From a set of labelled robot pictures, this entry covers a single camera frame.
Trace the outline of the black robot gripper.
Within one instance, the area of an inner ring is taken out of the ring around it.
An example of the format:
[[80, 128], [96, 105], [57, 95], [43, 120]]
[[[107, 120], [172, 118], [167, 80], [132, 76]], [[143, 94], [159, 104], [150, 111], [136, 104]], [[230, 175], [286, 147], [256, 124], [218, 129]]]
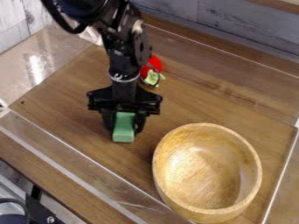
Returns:
[[143, 131], [147, 115], [160, 114], [163, 97], [147, 91], [135, 81], [113, 81], [111, 86], [88, 91], [87, 97], [88, 109], [101, 114], [109, 132], [113, 132], [118, 112], [136, 113], [135, 133]]

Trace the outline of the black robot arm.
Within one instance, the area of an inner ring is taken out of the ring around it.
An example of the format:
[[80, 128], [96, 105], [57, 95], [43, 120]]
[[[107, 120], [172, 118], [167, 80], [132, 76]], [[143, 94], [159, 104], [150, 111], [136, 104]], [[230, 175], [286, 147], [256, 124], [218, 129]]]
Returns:
[[108, 130], [116, 128], [118, 113], [131, 113], [134, 132], [140, 133], [147, 117], [160, 113], [163, 97], [138, 84], [152, 56], [139, 9], [130, 0], [41, 0], [41, 4], [65, 32], [80, 34], [89, 27], [97, 31], [112, 84], [87, 93], [88, 108], [101, 114]]

